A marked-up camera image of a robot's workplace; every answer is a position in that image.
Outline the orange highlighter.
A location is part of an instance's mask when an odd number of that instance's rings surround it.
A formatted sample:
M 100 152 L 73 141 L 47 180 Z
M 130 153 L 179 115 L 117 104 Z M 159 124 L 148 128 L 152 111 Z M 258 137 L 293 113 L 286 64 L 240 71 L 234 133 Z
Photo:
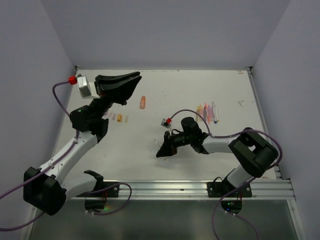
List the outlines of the orange highlighter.
M 140 109 L 144 109 L 146 106 L 146 97 L 143 95 L 140 99 L 140 105 L 139 105 L 139 108 Z

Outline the yellow capped pink highlighter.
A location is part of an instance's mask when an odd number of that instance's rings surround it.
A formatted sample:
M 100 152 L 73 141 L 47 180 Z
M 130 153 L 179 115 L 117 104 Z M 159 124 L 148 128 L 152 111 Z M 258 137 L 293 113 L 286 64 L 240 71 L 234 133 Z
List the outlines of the yellow capped pink highlighter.
M 205 115 L 204 115 L 204 108 L 203 108 L 202 105 L 199 105 L 199 106 L 198 106 L 198 113 L 199 113 L 199 115 L 200 115 L 200 117 L 201 117 L 201 120 L 202 120 L 203 122 L 205 122 L 206 120 L 205 120 Z

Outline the blue white marker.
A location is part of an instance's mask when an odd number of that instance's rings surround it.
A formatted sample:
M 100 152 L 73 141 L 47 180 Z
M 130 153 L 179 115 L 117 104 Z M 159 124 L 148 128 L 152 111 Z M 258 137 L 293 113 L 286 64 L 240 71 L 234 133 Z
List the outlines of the blue white marker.
M 218 115 L 217 115 L 216 104 L 214 102 L 212 102 L 211 107 L 212 107 L 212 112 L 213 112 L 213 122 L 215 124 L 217 124 L 218 123 Z

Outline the red slim pen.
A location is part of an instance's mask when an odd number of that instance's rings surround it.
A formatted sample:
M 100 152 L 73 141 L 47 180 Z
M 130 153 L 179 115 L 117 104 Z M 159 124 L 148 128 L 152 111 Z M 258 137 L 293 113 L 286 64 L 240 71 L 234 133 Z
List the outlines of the red slim pen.
M 203 113 L 204 113 L 204 118 L 205 118 L 206 122 L 209 124 L 210 123 L 210 116 L 208 113 L 208 106 L 206 103 L 204 103 Z

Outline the yellow white marker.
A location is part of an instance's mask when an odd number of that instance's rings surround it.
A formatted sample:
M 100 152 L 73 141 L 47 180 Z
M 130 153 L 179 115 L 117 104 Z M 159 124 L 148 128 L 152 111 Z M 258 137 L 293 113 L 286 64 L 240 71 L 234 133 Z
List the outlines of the yellow white marker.
M 214 108 L 215 108 L 215 117 L 216 117 L 216 121 L 217 121 L 217 123 L 220 121 L 220 119 L 219 119 L 219 113 L 218 113 L 218 108 L 217 108 L 217 106 L 215 105 L 214 106 Z

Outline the orange capped white marker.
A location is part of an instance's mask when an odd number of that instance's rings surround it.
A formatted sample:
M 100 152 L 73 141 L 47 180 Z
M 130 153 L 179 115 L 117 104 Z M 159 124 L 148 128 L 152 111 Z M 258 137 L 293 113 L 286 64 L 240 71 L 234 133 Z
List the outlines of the orange capped white marker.
M 157 141 L 156 139 L 154 139 L 154 141 L 155 141 L 155 144 L 156 144 L 156 146 L 157 146 L 157 149 L 160 150 L 161 145 L 158 143 L 158 141 Z

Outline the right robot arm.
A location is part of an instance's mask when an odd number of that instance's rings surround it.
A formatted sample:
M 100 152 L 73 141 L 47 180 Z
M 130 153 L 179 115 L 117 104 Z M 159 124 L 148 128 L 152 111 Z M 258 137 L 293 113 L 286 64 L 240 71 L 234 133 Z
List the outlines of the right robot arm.
M 282 150 L 270 144 L 264 132 L 250 127 L 229 136 L 211 136 L 200 129 L 193 117 L 183 118 L 181 126 L 177 133 L 164 133 L 157 158 L 174 156 L 179 147 L 190 145 L 198 154 L 233 154 L 239 162 L 225 178 L 217 177 L 206 184 L 210 198 L 251 197 L 250 181 L 262 177 L 282 157 Z

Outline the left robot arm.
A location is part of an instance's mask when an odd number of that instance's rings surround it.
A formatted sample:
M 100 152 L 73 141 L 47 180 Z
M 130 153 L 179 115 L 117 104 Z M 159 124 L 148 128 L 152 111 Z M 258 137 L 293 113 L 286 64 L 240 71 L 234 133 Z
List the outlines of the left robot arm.
M 106 76 L 97 75 L 93 82 L 84 75 L 71 76 L 67 83 L 75 85 L 90 104 L 67 114 L 75 136 L 50 160 L 38 168 L 30 167 L 23 175 L 23 200 L 53 216 L 73 197 L 103 193 L 103 176 L 86 170 L 82 180 L 66 182 L 65 178 L 79 160 L 107 135 L 109 119 L 105 114 L 114 105 L 125 106 L 142 79 L 140 72 Z

